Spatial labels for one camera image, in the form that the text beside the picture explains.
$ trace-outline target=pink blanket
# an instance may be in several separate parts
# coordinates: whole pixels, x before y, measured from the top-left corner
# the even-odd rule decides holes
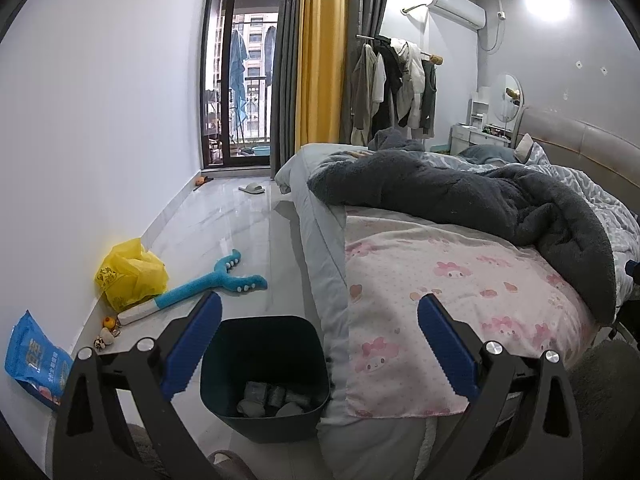
[[[497,340],[512,354],[539,357],[553,348],[569,367],[587,349],[596,330],[587,307],[533,248],[458,226],[351,212],[357,213],[348,211],[345,229],[351,415],[433,416],[466,408],[418,327],[418,300],[429,292],[481,340]]]

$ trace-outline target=yellow curtain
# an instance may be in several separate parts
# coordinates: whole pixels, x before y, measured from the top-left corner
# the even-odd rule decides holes
[[[338,142],[347,0],[300,0],[296,151]]]

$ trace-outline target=curtain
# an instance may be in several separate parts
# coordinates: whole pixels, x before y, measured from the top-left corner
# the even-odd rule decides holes
[[[271,84],[271,178],[295,153],[300,0],[280,0]]]
[[[296,150],[340,137],[347,22],[347,0],[300,4]]]
[[[342,110],[340,112],[340,142],[351,142],[351,73],[362,50],[362,40],[356,34],[373,37],[380,33],[386,0],[349,0]]]

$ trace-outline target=dark green trash bin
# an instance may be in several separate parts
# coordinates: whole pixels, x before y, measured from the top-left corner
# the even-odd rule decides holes
[[[244,397],[247,381],[310,396],[312,406],[301,415],[246,418],[236,405]],[[224,320],[202,359],[200,397],[210,412],[253,442],[313,437],[329,399],[328,373],[316,329],[296,316]]]

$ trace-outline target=door frame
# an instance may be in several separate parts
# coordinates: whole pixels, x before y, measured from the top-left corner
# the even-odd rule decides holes
[[[207,47],[209,39],[209,20],[212,0],[205,1],[204,17],[202,20],[202,38],[200,42],[200,147],[202,150],[202,165],[204,170],[211,168],[238,168],[244,166],[268,166],[268,155],[261,156],[231,156],[229,132],[229,60],[232,33],[232,18],[236,0],[226,0],[225,24],[222,29],[222,58],[220,60],[220,126],[222,135],[222,165],[213,165],[209,158],[209,145],[204,142],[206,132],[205,76],[207,67]],[[267,99],[266,87],[264,99]]]

